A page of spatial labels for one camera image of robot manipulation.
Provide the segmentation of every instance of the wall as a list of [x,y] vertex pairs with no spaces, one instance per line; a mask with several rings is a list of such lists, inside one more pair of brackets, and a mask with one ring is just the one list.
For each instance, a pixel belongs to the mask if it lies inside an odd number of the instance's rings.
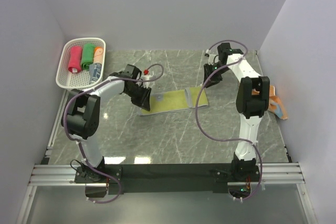
[[0,0],[0,6],[0,222],[10,224],[59,106],[55,75],[64,36],[44,0]]
[[260,50],[283,100],[281,129],[299,161],[319,223],[334,223],[336,0],[286,0]]
[[221,39],[259,49],[285,0],[48,0],[67,39],[111,49],[205,49]]

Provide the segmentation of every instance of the blue towel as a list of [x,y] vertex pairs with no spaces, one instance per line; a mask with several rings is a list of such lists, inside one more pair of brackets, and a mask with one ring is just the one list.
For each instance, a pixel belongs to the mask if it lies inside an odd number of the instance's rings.
[[90,84],[95,83],[100,78],[101,74],[101,63],[93,63],[89,67],[90,73]]

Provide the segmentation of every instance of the marble tabletop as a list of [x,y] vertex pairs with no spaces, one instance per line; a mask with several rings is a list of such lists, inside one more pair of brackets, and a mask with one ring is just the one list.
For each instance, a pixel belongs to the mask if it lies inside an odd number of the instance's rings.
[[[246,56],[251,66],[261,74],[255,51]],[[126,64],[145,69],[161,63],[165,72],[151,84],[152,93],[181,90],[203,82],[203,64],[207,62],[201,50],[126,50],[108,51],[104,78],[121,71]],[[159,67],[153,68],[158,75]],[[223,81],[206,89],[209,107],[199,109],[204,130],[214,137],[238,137],[240,119],[236,110],[239,82],[231,71]],[[98,144],[107,163],[230,163],[237,142],[220,143],[205,137],[198,129],[194,110],[139,116],[138,107],[130,97],[117,95],[101,106],[97,130]],[[281,132],[273,114],[266,112],[258,132],[258,148],[266,163],[288,162]],[[63,127],[58,128],[49,164],[69,164],[80,159],[75,143],[69,141]]]

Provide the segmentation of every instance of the red towel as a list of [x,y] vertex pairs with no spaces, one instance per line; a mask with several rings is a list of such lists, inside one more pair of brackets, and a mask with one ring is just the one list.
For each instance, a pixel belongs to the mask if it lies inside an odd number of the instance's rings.
[[70,48],[70,59],[68,64],[68,70],[71,73],[79,73],[82,71],[80,67],[80,60],[82,58],[83,49],[80,46],[74,46]]

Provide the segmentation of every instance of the laundry basket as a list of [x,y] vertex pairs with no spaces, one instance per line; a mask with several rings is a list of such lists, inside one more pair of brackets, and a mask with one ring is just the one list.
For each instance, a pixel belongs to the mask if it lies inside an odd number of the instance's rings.
[[[68,63],[70,59],[70,48],[73,46],[81,46],[83,47],[86,43],[94,44],[97,47],[102,47],[104,49],[103,52],[103,62],[101,66],[101,75],[99,79],[90,84],[90,73],[89,71],[81,71],[80,73],[71,73],[68,71]],[[105,41],[99,38],[80,38],[73,39],[66,43],[63,48],[63,52],[61,55],[61,59],[59,61],[57,74],[56,74],[56,83],[61,88],[64,89],[86,89],[95,86],[97,83],[102,81],[103,71],[104,71],[104,62],[105,62],[105,52],[106,52],[106,44]]]

